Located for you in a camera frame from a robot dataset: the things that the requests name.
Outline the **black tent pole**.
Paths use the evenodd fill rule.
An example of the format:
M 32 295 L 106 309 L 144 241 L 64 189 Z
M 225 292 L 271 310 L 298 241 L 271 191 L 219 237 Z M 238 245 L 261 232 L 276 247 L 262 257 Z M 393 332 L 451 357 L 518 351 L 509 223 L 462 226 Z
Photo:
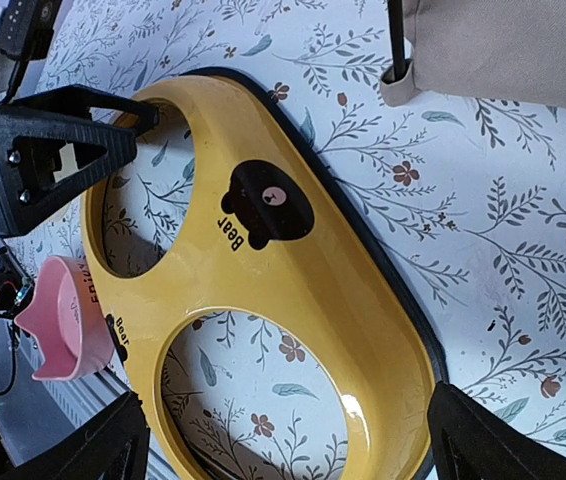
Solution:
M 388 23 L 392 51 L 392 75 L 394 81 L 402 80 L 407 73 L 405 55 L 403 1 L 387 0 Z

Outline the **yellow double bowl holder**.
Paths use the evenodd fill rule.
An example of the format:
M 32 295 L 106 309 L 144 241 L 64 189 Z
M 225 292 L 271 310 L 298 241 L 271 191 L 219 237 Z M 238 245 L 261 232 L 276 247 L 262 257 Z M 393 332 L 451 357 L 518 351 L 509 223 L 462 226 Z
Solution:
M 106 184 L 82 199 L 83 244 L 147 422 L 183 479 L 206 473 L 161 397 L 167 352 L 197 317 L 238 310 L 294 335 L 326 370 L 345 415 L 347 479 L 423 479 L 427 408 L 448 376 L 429 321 L 357 208 L 249 76 L 208 67 L 135 95 L 169 103 L 194 143 L 193 196 L 173 246 L 146 273 L 108 265 Z

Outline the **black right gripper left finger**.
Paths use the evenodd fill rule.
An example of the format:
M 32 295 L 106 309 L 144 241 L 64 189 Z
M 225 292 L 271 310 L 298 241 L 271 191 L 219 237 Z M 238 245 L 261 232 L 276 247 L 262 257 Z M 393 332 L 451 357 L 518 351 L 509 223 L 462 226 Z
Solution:
M 146 477 L 150 428 L 142 402 L 126 392 L 53 448 L 3 479 L 137 479 Z

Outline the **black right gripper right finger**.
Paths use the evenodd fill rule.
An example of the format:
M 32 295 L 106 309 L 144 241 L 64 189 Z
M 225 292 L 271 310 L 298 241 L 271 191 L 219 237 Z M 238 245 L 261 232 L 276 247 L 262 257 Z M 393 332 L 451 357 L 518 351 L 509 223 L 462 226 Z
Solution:
M 454 385 L 436 384 L 427 419 L 440 479 L 566 479 L 566 457 L 519 433 Z

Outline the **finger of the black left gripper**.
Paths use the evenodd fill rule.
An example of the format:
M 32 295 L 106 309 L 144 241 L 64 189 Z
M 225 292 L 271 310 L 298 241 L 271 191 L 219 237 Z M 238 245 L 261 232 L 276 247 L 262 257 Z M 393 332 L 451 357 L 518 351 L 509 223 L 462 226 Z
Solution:
M 0 235 L 22 236 L 137 153 L 130 128 L 0 109 Z
M 101 127 L 91 110 L 118 111 L 132 118 L 126 128 L 139 136 L 158 125 L 158 108 L 82 85 L 69 85 L 0 106 L 5 138 L 86 138 Z

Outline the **pink pet bowl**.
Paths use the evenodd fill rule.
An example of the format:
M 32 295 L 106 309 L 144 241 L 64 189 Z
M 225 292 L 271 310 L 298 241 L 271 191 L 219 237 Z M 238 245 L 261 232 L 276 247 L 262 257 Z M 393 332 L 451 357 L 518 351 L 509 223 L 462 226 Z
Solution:
M 87 262 L 50 256 L 35 282 L 31 303 L 16 325 L 36 341 L 42 364 L 36 381 L 71 381 L 103 370 L 114 344 Z

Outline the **beige fabric pet tent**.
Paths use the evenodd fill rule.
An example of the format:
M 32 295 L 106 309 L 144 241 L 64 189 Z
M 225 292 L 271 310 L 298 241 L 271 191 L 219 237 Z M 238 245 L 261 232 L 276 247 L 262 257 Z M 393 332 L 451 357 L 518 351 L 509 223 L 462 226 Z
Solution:
M 566 1 L 403 1 L 407 73 L 385 103 L 432 91 L 566 109 Z

